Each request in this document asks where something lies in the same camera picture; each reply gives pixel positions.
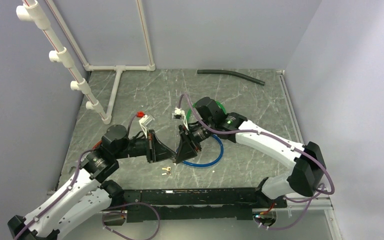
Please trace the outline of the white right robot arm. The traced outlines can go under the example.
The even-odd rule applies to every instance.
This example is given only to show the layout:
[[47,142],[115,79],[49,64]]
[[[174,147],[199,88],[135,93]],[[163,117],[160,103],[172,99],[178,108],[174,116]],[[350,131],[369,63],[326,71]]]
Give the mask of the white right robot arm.
[[321,192],[321,179],[326,170],[320,147],[314,143],[301,144],[275,135],[236,112],[226,113],[214,99],[201,98],[190,109],[197,122],[188,123],[185,111],[178,105],[172,118],[181,119],[180,141],[175,163],[195,158],[201,151],[201,142],[218,137],[248,146],[277,160],[287,172],[263,179],[257,187],[256,203],[269,207],[276,198],[291,193],[313,197]]

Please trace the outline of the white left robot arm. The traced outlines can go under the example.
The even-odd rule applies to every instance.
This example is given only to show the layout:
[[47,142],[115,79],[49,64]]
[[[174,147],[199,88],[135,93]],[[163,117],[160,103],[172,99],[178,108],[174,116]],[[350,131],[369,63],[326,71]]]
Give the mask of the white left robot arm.
[[175,155],[154,130],[129,138],[126,127],[112,125],[96,148],[80,155],[74,174],[59,190],[32,212],[8,221],[9,231],[15,240],[55,240],[63,235],[62,227],[71,223],[70,210],[78,216],[93,215],[126,203],[125,191],[109,179],[119,168],[119,159],[145,156],[149,163],[156,163]]

